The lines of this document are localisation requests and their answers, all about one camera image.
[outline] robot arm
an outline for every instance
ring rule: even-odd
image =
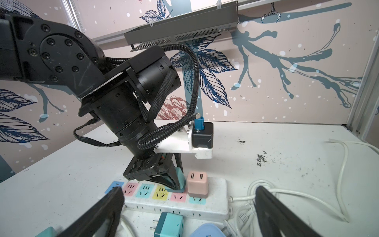
[[[180,153],[206,153],[201,158],[211,158],[213,143],[209,139],[204,145],[200,140],[193,142],[194,129],[188,135],[192,139],[191,143],[187,141],[188,148],[178,149],[173,146],[175,139],[171,139],[171,143],[166,141],[158,149],[159,142],[177,137],[183,126],[196,119],[199,64],[190,48],[169,44],[153,46],[130,59],[107,58],[95,42],[68,25],[1,8],[0,32],[0,80],[68,86],[81,98],[78,115],[90,113],[94,117],[85,125],[101,119],[119,141],[103,144],[74,131],[75,137],[95,146],[126,146],[134,155],[124,173],[127,179],[150,180],[177,190],[180,186],[172,157],[182,171]],[[169,50],[190,55],[195,69],[194,89],[187,115],[158,128],[153,119],[166,96],[181,85],[164,53]],[[152,106],[149,111],[143,104],[147,102]],[[211,133],[212,141],[213,126],[207,133]],[[201,132],[196,135],[204,139]],[[192,144],[197,144],[197,150],[192,149]]]

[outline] black strap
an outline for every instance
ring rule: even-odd
[[[78,134],[76,134],[77,130],[82,129],[82,128],[84,128],[87,125],[91,125],[91,124],[97,123],[99,121],[100,121],[99,118],[93,118],[93,119],[89,120],[88,122],[86,122],[84,125],[82,125],[82,126],[80,126],[78,128],[75,128],[75,130],[73,132],[74,137],[76,139],[78,139],[79,141],[81,141],[81,142],[88,143],[88,144],[91,144],[93,146],[120,146],[121,143],[119,141],[116,141],[116,142],[113,142],[113,143],[109,143],[109,144],[105,144],[105,143],[102,143],[100,141],[96,141],[94,139],[91,139],[91,138],[88,138],[88,137],[79,136]]]
[[[157,117],[159,111],[161,110],[163,106],[163,103],[166,97],[170,93],[170,90],[171,90],[172,84],[175,81],[176,75],[177,74],[174,70],[170,69],[168,71],[168,73],[166,74],[166,77],[163,80],[161,88],[159,88],[157,96],[155,97],[149,111],[146,109],[142,100],[140,98],[137,98],[139,109],[141,110],[142,116],[146,122],[150,122]]]

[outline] power strip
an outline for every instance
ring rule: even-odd
[[[165,186],[149,181],[128,181],[124,177],[114,181],[101,199],[113,187],[120,186],[124,193],[125,205],[129,210],[161,213],[172,212],[207,221],[223,222],[229,218],[226,180],[208,177],[208,197],[192,198],[187,190],[184,193],[169,193]]]

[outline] table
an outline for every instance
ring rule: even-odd
[[[168,122],[156,121],[159,126]],[[214,125],[213,158],[196,160],[192,154],[182,155],[185,173],[199,170],[210,177],[223,177],[231,196],[246,196],[252,181],[267,179],[279,188],[307,192],[338,208],[335,185],[344,150],[340,144],[326,141],[359,141],[343,126],[247,122]],[[87,136],[105,143],[116,140],[105,125]],[[348,146],[342,195],[350,223],[304,198],[280,195],[280,200],[322,236],[376,236],[379,156],[366,146]],[[257,155],[264,153],[267,161],[257,162]],[[124,172],[131,159],[126,147],[95,147],[75,140],[2,182],[0,236],[32,237],[49,226],[57,230],[67,228],[98,201],[99,194]],[[137,225],[139,218],[143,222]],[[142,212],[130,212],[127,216],[137,236],[153,236],[148,227],[154,226],[150,221],[158,218]],[[184,236],[202,223],[187,219]],[[255,232],[260,236],[258,227]]]

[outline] wall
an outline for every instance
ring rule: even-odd
[[[0,7],[67,24],[59,0],[0,0]],[[80,105],[65,86],[0,80],[0,182],[75,140],[74,128],[91,119],[77,116]],[[101,124],[78,133],[86,134]]]
[[[67,22],[58,0],[21,2],[43,19]],[[172,9],[174,16],[215,3],[75,2],[84,33],[91,38],[145,24],[147,13],[157,20],[169,17]],[[197,110],[210,121],[346,123],[377,35],[379,2],[285,0],[274,7],[279,19],[274,14],[262,20],[273,10],[270,4],[246,9],[239,12],[235,32],[187,42],[202,64]],[[138,53],[130,50],[108,49],[105,54]],[[192,70],[185,55],[169,52],[168,56],[184,86],[168,96],[158,118],[179,119],[186,113]],[[6,98],[17,101],[16,109],[0,110],[0,155],[9,175],[73,141],[72,130],[90,118],[77,117],[80,102],[65,87],[0,81],[0,89],[6,90]],[[6,119],[11,123],[4,125]],[[83,129],[83,134],[98,125]],[[9,128],[11,135],[4,133]]]

